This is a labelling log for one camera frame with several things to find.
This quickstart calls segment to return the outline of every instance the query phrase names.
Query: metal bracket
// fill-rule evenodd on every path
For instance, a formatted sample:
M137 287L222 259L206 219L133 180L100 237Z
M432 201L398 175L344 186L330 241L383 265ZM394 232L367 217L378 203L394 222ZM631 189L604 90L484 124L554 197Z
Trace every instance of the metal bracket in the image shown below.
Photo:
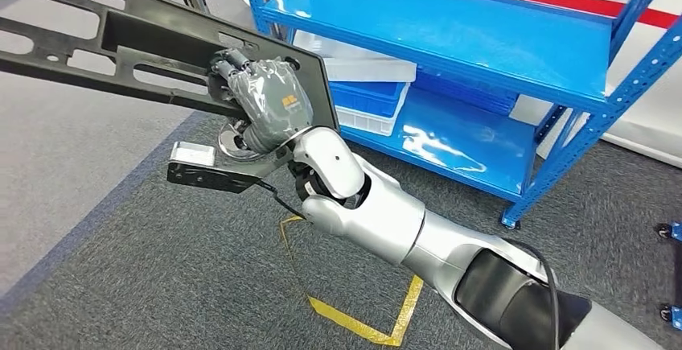
M312 125L338 129L324 63L315 54L167 0L122 0L125 5L120 9L93 0L52 1L96 14L100 21L95 37L82 39L0 17L0 31L24 36L33 42L32 49L25 54L0 51L0 71L248 119L239 105L216 100L212 97L215 94L208 91L215 87L207 76L213 55L226 47L236 47L251 60L277 57L296 60L300 66L296 76L314 112ZM75 50L109 58L116 65L114 74L70 66L68 60ZM144 83L135 78L135 70L198 84L204 86L205 93ZM232 181L217 186L239 192L288 160L289 155L272 153L253 162L202 169L207 173L207 181L218 180L218 173L229 175ZM183 177L186 173L198 172L198 167L182 163L172 163L169 168ZM178 181L176 174L169 181ZM199 175L187 177L197 178L196 186L203 186L198 181Z

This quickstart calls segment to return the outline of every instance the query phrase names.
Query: robotic hand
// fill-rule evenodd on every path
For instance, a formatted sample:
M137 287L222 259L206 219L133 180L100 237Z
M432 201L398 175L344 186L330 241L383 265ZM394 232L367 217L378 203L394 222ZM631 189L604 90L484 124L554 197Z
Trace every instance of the robotic hand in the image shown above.
M220 75L226 76L234 98L250 106L249 129L271 140L264 147L247 130L246 145L263 147L260 152L283 145L293 155L290 170L303 215L316 228L409 268L476 331L503 348L660 348L597 303L556 291L553 273L515 246L520 243L475 232L426 209L394 178L353 154L336 131L305 126L309 111L287 110L286 100L282 114L269 115L276 111L268 102L281 110L281 97L306 101L293 70L272 62L246 66L241 74L228 68ZM267 85L274 98L262 93ZM279 117L284 114L286 121Z

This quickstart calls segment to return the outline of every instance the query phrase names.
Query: mounting hole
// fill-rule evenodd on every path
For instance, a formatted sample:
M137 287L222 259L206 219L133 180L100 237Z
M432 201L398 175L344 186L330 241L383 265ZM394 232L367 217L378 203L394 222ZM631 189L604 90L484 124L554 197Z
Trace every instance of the mounting hole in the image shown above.
M298 71L301 69L301 64L298 62L298 60L292 58L291 56L287 56L286 58L284 58L284 61L290 64L291 68L293 68L294 71Z

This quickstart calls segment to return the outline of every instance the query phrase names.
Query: yellow tape marking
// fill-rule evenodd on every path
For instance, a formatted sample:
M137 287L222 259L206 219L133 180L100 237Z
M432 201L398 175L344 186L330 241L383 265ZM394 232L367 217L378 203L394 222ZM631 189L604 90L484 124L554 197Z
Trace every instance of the yellow tape marking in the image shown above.
M284 244L286 245L286 249L289 252L290 258L292 259L292 266L294 265L293 254L291 253L291 249L289 247L289 241L286 239L284 227L286 224L297 220L302 220L302 218L294 216L280 223L281 236L284 239ZM375 328L369 327L367 324L360 322L358 319L355 319L350 315L344 314L343 312L333 308L319 299L313 298L308 294L307 291L305 292L310 305L313 307L315 312L321 316L334 321L339 326L345 327L346 329L354 332L356 335L361 336L375 344L400 346L402 344L403 337L405 336L405 332L407 331L409 321L412 319L414 307L417 305L417 300L419 299L419 294L421 293L421 287L423 285L424 282L417 276L412 278L407 290L407 295L405 296L405 300L403 302L403 306L401 308L401 312L398 314L396 324L393 326L393 331L391 332L390 336L376 330Z

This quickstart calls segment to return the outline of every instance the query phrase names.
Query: silver robot arm segment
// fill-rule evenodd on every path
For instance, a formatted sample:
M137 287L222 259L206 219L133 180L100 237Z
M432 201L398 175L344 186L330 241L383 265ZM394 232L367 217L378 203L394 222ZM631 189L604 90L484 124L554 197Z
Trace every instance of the silver robot arm segment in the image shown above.
M501 348L552 348L548 279L538 259L429 211L394 178L352 154L333 130L314 129L296 143L294 159L313 167L333 193L312 192L303 201L316 228L409 268ZM359 197L354 206L339 201L353 195ZM560 291L558 299L564 350L661 349L597 303Z

